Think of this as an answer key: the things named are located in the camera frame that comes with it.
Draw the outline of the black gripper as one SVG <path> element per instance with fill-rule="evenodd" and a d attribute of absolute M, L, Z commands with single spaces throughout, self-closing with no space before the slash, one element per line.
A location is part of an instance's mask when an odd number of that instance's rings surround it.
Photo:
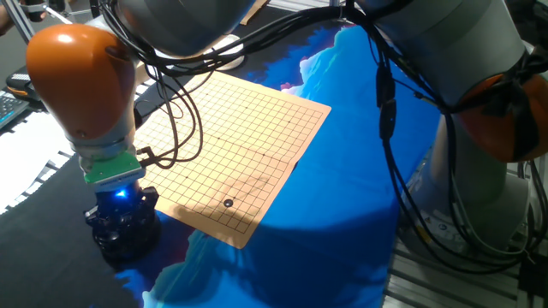
<path fill-rule="evenodd" d="M 96 235 L 148 235 L 153 230 L 153 209 L 159 199 L 155 187 L 138 181 L 114 190 L 96 192 L 97 203 L 84 211 L 85 222 Z"/>

